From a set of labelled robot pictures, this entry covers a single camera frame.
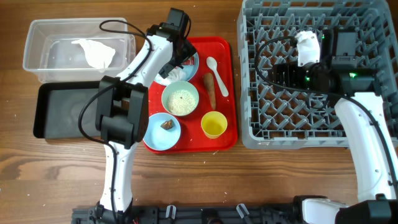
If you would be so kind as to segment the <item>white napkin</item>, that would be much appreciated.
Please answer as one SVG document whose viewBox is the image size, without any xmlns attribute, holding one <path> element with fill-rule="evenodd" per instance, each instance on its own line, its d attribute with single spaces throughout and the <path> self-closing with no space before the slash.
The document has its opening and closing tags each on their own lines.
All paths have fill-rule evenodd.
<svg viewBox="0 0 398 224">
<path fill-rule="evenodd" d="M 83 48 L 88 65 L 96 69 L 108 68 L 116 54 L 114 48 L 95 40 L 78 39 L 72 44 L 79 44 Z"/>
</svg>

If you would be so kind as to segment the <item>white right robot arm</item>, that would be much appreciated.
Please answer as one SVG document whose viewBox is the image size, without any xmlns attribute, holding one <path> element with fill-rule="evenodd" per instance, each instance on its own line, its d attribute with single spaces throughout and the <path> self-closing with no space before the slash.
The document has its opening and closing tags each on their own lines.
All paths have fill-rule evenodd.
<svg viewBox="0 0 398 224">
<path fill-rule="evenodd" d="M 384 117 L 377 71 L 360 68 L 354 29 L 289 37 L 296 62 L 276 64 L 263 80 L 276 89 L 327 95 L 344 128 L 358 182 L 358 202 L 296 196 L 298 223 L 396 223 L 397 154 Z"/>
</svg>

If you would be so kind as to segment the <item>brown food scrap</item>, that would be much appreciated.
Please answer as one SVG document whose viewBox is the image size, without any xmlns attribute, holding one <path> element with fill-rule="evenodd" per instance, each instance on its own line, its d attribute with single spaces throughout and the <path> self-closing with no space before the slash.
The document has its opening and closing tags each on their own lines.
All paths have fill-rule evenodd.
<svg viewBox="0 0 398 224">
<path fill-rule="evenodd" d="M 174 127 L 174 122 L 173 122 L 172 119 L 170 119 L 170 120 L 165 121 L 164 123 L 162 123 L 162 124 L 160 125 L 160 127 L 161 127 L 162 129 L 164 129 L 164 130 L 170 130 L 170 129 L 172 129 L 172 128 Z"/>
</svg>

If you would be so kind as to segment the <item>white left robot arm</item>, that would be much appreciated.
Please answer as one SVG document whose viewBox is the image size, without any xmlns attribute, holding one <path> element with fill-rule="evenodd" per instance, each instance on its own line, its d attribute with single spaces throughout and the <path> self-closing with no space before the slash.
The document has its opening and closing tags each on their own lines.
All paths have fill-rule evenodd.
<svg viewBox="0 0 398 224">
<path fill-rule="evenodd" d="M 104 190 L 90 220 L 99 223 L 132 223 L 132 168 L 134 154 L 149 124 L 149 87 L 157 75 L 168 73 L 196 52 L 188 41 L 191 20 L 168 19 L 134 35 L 144 45 L 135 59 L 115 77 L 105 76 L 97 94 L 83 106 L 78 129 L 85 133 L 83 115 L 92 102 L 97 102 L 95 126 L 100 131 L 98 143 L 106 152 Z"/>
</svg>

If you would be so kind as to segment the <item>yellow cup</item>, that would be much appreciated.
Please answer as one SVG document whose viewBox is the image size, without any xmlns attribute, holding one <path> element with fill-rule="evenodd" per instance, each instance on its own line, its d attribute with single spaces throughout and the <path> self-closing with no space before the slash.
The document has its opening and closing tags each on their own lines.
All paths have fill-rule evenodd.
<svg viewBox="0 0 398 224">
<path fill-rule="evenodd" d="M 201 119 L 201 128 L 206 137 L 216 139 L 227 129 L 228 121 L 224 114 L 218 111 L 207 112 Z"/>
</svg>

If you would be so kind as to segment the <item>large light blue plate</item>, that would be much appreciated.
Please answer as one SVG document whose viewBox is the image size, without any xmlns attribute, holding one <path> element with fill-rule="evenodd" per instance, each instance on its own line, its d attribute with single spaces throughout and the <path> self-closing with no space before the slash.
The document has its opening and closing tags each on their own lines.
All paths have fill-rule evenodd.
<svg viewBox="0 0 398 224">
<path fill-rule="evenodd" d="M 181 65 L 180 67 L 175 67 L 172 71 L 169 72 L 169 75 L 167 78 L 162 78 L 160 75 L 157 75 L 154 79 L 154 81 L 160 85 L 167 86 L 173 82 L 178 82 L 178 81 L 189 81 L 192 79 L 199 67 L 199 56 L 197 53 L 194 55 L 195 58 L 195 64 L 191 66 L 183 66 Z"/>
</svg>

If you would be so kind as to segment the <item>small light blue bowl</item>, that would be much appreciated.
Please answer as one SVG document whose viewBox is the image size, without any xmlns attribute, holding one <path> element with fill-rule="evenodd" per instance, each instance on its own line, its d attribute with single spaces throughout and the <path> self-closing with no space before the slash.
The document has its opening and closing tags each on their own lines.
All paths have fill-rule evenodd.
<svg viewBox="0 0 398 224">
<path fill-rule="evenodd" d="M 169 121 L 172 127 L 164 129 L 162 125 Z M 166 151 L 176 145 L 181 132 L 182 129 L 176 117 L 168 113 L 156 113 L 149 117 L 149 124 L 143 141 L 147 147 L 155 151 Z"/>
</svg>

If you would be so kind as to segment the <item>mint green bowl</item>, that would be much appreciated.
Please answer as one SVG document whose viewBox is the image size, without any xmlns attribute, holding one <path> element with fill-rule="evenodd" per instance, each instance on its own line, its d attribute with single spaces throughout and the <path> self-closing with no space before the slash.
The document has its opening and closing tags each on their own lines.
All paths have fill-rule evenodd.
<svg viewBox="0 0 398 224">
<path fill-rule="evenodd" d="M 174 116 L 186 116 L 198 106 L 198 90 L 189 82 L 174 82 L 165 87 L 161 102 L 168 113 Z"/>
</svg>

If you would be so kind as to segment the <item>red snack wrapper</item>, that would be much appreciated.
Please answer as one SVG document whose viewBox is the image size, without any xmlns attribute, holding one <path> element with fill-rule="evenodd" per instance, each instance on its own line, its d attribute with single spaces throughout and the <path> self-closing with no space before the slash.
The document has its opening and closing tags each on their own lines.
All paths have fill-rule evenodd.
<svg viewBox="0 0 398 224">
<path fill-rule="evenodd" d="M 191 66 L 191 65 L 194 65 L 194 64 L 195 64 L 194 56 L 190 57 L 189 59 L 184 61 L 184 63 L 182 63 L 183 66 Z"/>
</svg>

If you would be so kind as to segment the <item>white rice pile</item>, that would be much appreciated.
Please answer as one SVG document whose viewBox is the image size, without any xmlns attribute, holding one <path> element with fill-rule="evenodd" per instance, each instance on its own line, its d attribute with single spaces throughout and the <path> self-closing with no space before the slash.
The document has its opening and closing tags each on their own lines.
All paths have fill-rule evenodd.
<svg viewBox="0 0 398 224">
<path fill-rule="evenodd" d="M 196 102 L 196 99 L 189 91 L 177 90 L 170 94 L 167 106 L 172 114 L 185 116 L 195 109 Z"/>
</svg>

